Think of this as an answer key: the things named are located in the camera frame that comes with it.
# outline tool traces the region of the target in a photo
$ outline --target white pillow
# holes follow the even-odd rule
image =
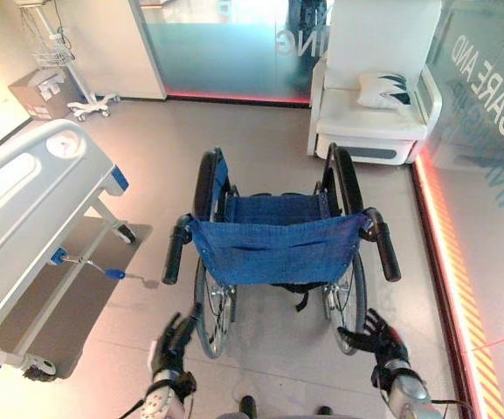
[[[399,109],[411,104],[407,79],[396,72],[370,72],[358,76],[360,96],[357,103],[379,109]]]

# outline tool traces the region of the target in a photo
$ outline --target glass wall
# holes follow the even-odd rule
[[[478,417],[504,418],[504,0],[443,0],[443,110],[416,163]]]
[[[169,95],[308,103],[331,0],[141,0]]]

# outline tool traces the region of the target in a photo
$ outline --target armchair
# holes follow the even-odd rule
[[[335,2],[328,50],[312,79],[309,155],[325,158],[335,142],[347,148],[353,161],[414,161],[442,107],[425,65],[440,10],[440,0]],[[358,105],[363,72],[403,74],[411,104],[401,111]]]

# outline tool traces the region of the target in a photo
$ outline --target black glove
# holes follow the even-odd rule
[[[366,314],[364,329],[368,334],[353,333],[339,327],[339,334],[349,345],[376,356],[376,367],[372,373],[372,385],[390,391],[395,378],[385,364],[391,360],[404,361],[409,364],[409,353],[397,331],[380,317],[376,310],[370,308]]]
[[[175,323],[180,318],[180,313],[176,313],[172,317],[164,332],[162,332],[162,336],[156,342],[155,353],[150,362],[153,377],[165,369],[177,371],[179,374],[183,373],[185,347],[191,340],[191,333],[196,326],[201,311],[201,305],[196,304],[191,314],[183,319],[178,326],[175,326]]]

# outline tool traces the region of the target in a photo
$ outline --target robotic arm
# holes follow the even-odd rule
[[[177,313],[162,336],[152,343],[148,358],[152,384],[142,401],[142,419],[184,419],[183,400],[197,390],[197,385],[193,375],[183,370],[183,354],[201,310],[196,304],[176,326],[180,317]],[[397,331],[371,308],[365,329],[367,333],[352,333],[340,328],[339,333],[351,346],[376,356],[372,385],[387,394],[384,400],[393,415],[398,419],[442,419],[432,406],[424,382],[411,369],[407,348]]]
[[[196,304],[191,314],[175,326],[177,313],[168,323],[159,340],[151,344],[148,367],[152,384],[142,405],[142,419],[183,419],[183,400],[197,390],[196,380],[183,370],[183,354],[191,340],[191,333],[201,315]]]
[[[397,331],[371,308],[364,328],[366,334],[342,327],[339,333],[352,347],[376,356],[372,385],[387,394],[384,400],[391,413],[399,419],[441,419],[424,382],[411,369],[407,348]]]

